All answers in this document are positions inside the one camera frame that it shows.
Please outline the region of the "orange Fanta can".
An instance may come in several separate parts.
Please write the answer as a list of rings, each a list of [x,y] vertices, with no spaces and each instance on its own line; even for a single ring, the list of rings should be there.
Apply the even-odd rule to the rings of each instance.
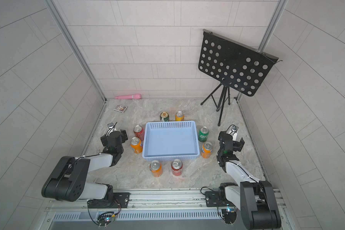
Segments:
[[[203,145],[202,145],[202,148],[201,148],[201,157],[207,159],[211,156],[211,153],[213,151],[213,145],[211,142],[204,142]]]

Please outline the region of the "red cola can back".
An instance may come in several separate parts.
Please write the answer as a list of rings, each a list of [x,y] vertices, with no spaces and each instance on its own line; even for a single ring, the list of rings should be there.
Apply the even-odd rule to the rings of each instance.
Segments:
[[[133,129],[133,132],[137,138],[139,138],[141,141],[144,141],[145,131],[142,126],[136,125]]]

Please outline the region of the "red cola can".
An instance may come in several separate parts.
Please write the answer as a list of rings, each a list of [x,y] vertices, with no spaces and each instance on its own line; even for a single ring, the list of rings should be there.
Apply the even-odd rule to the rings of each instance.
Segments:
[[[136,125],[133,129],[133,132],[137,138],[139,138],[141,141],[144,141],[145,131],[142,126]]]
[[[174,176],[180,176],[183,170],[183,162],[180,159],[175,159],[171,163],[172,174]]]

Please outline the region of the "green Sprite can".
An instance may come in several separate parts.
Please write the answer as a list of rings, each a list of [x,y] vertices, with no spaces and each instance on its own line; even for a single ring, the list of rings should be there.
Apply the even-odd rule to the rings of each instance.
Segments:
[[[198,132],[198,141],[206,142],[209,135],[209,129],[206,126],[203,126]]]

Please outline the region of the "red cola can front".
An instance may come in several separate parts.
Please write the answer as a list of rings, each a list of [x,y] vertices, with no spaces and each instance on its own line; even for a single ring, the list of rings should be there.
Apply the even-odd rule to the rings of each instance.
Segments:
[[[183,170],[183,162],[180,159],[175,159],[171,163],[172,174],[174,176],[180,176]]]

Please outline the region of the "white green beer can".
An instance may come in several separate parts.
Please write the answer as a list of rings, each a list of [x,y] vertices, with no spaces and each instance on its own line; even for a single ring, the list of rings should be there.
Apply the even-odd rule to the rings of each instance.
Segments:
[[[167,112],[161,112],[160,114],[160,121],[161,122],[169,122],[170,121],[170,117],[169,114]]]

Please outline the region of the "orange yellow soda can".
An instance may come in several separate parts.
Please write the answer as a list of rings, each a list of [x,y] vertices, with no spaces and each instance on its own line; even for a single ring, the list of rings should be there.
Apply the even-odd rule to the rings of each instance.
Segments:
[[[182,111],[178,111],[176,114],[175,114],[175,121],[184,121],[184,113]]]

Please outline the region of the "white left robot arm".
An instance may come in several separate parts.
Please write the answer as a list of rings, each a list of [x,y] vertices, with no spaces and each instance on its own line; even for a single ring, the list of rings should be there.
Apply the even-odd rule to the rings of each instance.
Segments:
[[[91,209],[121,207],[111,185],[88,183],[87,175],[101,168],[115,166],[124,152],[123,143],[127,140],[125,130],[118,131],[112,127],[101,137],[103,152],[79,158],[62,157],[44,183],[42,197],[69,202],[87,200]]]

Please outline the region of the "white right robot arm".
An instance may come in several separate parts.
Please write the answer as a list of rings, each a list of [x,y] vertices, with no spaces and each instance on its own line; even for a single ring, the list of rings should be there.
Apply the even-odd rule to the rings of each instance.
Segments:
[[[222,183],[218,190],[208,189],[204,193],[206,205],[215,207],[226,224],[233,224],[240,214],[248,230],[279,229],[281,216],[271,183],[249,173],[235,155],[245,144],[244,140],[236,141],[237,129],[232,125],[218,136],[218,164],[234,181]]]

